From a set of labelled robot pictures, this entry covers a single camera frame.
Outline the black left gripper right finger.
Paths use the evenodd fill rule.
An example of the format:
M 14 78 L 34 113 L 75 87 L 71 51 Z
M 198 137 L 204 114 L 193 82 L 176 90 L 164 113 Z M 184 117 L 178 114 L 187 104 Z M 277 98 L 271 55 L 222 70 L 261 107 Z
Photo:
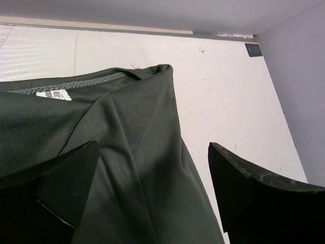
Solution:
M 215 142 L 208 161 L 231 243 L 324 243 L 324 187 L 274 173 Z

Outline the dark grey t-shirt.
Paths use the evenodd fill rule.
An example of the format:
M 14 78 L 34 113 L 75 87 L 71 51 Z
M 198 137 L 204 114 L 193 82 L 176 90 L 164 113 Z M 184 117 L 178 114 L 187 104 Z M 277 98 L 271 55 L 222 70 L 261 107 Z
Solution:
M 73 243 L 224 242 L 170 65 L 1 83 L 1 176 L 89 141 L 99 158 Z

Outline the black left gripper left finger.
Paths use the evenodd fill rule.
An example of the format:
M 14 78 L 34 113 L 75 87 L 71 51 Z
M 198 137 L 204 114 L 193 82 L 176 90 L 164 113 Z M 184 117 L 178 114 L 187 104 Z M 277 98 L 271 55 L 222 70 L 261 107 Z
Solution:
M 99 157 L 90 141 L 1 177 L 1 243 L 71 243 Z

